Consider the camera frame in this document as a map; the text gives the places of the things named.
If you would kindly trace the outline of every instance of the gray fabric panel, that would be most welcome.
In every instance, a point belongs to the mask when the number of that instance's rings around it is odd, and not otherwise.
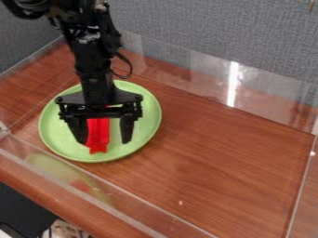
[[[19,20],[0,2],[0,72],[59,37],[47,19]]]
[[[123,30],[318,84],[318,6],[310,14],[306,2],[109,0]],[[160,46],[144,53],[187,66],[183,54],[167,56]]]

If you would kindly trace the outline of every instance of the green plate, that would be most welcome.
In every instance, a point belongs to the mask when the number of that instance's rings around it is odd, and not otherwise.
[[[150,91],[125,81],[116,81],[115,85],[127,91],[142,94],[143,100],[143,118],[135,122],[132,141],[121,144],[121,136],[119,129],[119,119],[111,120],[111,143],[107,153],[89,154],[89,149],[79,144],[68,129],[68,126],[59,118],[59,106],[51,100],[47,104],[39,123],[39,131],[45,146],[64,158],[84,163],[99,163],[112,161],[136,152],[152,138],[160,122],[162,109],[155,96]],[[80,85],[68,88],[60,93],[65,95],[80,91]]]

